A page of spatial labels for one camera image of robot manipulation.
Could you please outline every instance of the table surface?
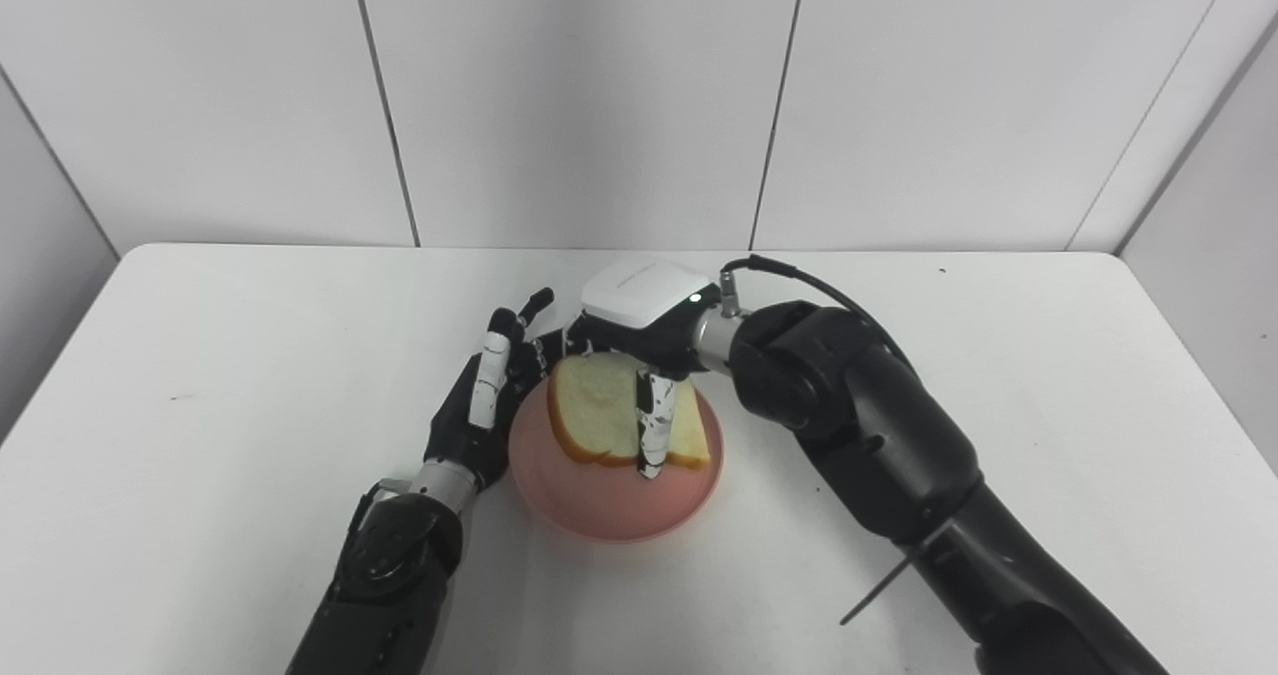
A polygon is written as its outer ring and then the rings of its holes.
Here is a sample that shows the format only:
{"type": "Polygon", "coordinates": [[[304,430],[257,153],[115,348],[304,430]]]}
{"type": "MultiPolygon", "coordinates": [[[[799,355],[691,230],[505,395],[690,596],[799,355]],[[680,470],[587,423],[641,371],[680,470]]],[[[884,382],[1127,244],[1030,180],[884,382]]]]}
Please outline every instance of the table surface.
{"type": "MultiPolygon", "coordinates": [[[[713,274],[732,253],[668,258],[713,274]]],[[[410,477],[488,312],[578,308],[616,252],[148,245],[0,446],[0,663],[282,672],[358,496],[410,477]]],[[[1024,524],[1172,672],[1278,662],[1278,479],[1130,271],[1097,254],[792,253],[898,339],[1024,524]]],[[[748,307],[813,298],[741,279],[748,307]]],[[[975,671],[794,438],[698,376],[705,509],[633,546],[477,502],[435,672],[975,671]],[[657,640],[656,652],[651,647],[657,640]]]]}

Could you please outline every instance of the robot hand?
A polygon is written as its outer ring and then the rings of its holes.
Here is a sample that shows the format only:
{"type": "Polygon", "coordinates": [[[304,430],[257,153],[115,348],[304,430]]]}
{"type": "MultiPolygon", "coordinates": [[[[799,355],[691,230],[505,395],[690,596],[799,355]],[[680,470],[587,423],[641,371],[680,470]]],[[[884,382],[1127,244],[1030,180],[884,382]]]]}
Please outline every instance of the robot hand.
{"type": "Polygon", "coordinates": [[[289,665],[290,675],[418,675],[461,561],[461,511],[506,472],[519,404],[571,353],[556,331],[525,341],[555,294],[523,311],[500,308],[431,421],[424,463],[412,482],[382,481],[351,516],[332,582],[289,665]]]}
{"type": "Polygon", "coordinates": [[[718,288],[671,262],[620,262],[587,284],[580,323],[597,346],[670,376],[730,376],[741,405],[795,435],[859,524],[905,552],[898,568],[914,565],[978,643],[983,674],[1166,675],[999,502],[889,334],[835,288],[759,256],[727,262],[718,288]],[[840,307],[743,312],[740,268],[803,280],[840,307]]]}

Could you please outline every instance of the pink bowl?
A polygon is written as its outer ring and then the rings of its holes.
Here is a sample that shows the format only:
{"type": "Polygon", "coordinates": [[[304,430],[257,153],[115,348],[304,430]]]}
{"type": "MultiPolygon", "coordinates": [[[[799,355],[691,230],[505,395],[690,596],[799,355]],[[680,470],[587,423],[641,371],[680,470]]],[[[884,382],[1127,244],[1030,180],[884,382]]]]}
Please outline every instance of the pink bowl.
{"type": "Polygon", "coordinates": [[[528,394],[510,428],[510,474],[534,513],[596,542],[633,543],[682,525],[714,491],[723,469],[723,433],[702,394],[697,405],[705,424],[711,463],[700,470],[666,465],[648,481],[634,467],[576,463],[551,430],[550,389],[543,381],[528,394]]]}

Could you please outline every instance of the slice of bread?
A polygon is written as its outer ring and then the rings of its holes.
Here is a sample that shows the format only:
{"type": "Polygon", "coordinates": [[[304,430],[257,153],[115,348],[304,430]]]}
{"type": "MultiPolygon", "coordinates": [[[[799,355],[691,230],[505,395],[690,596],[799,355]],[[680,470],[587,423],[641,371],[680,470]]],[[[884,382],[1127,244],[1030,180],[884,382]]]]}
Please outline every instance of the slice of bread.
{"type": "MultiPolygon", "coordinates": [[[[589,353],[560,361],[551,372],[551,430],[579,463],[620,468],[639,460],[635,373],[642,363],[624,353],[589,353]]],[[[675,386],[666,463],[700,470],[709,464],[705,426],[690,381],[675,386]]]]}

